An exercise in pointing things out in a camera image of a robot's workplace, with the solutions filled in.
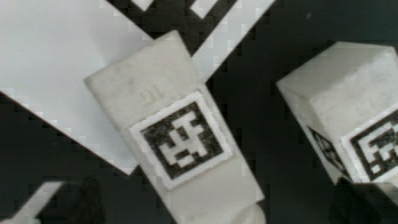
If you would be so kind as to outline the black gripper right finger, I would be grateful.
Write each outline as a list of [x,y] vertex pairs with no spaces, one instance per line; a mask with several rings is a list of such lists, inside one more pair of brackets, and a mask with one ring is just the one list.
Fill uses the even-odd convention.
[[398,224],[398,187],[339,179],[328,209],[330,224]]

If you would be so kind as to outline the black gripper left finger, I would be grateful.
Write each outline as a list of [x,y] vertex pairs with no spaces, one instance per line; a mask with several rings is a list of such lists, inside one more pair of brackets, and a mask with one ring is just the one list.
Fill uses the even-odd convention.
[[14,214],[0,219],[0,224],[106,224],[95,178],[46,181]]

